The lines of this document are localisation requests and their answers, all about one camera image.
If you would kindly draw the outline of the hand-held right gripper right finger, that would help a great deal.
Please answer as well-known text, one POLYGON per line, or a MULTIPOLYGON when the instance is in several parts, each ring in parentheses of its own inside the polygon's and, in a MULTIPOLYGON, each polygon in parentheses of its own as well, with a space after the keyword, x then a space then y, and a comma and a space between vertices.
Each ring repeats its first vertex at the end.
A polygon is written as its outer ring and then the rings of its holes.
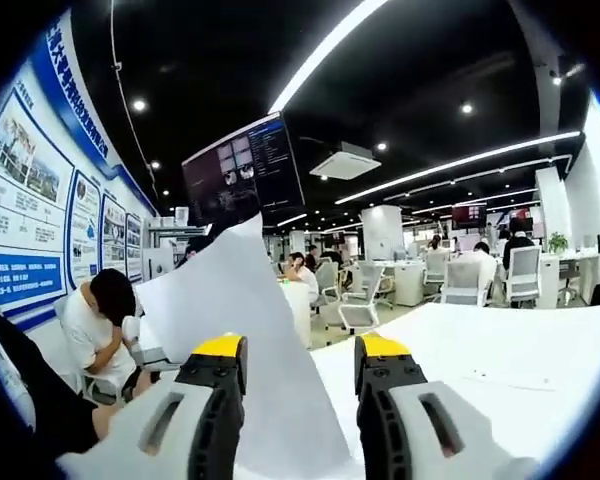
POLYGON ((356 338, 357 426, 369 479, 529 479, 537 463, 513 457, 490 420, 411 351, 375 332, 356 338))

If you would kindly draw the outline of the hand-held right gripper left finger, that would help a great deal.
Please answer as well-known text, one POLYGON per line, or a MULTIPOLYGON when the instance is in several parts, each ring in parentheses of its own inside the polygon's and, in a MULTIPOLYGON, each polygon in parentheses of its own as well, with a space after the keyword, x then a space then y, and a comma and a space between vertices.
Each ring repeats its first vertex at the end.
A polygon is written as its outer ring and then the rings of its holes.
POLYGON ((230 479, 244 424, 247 339, 204 341, 117 412, 108 435, 57 461, 70 479, 230 479))

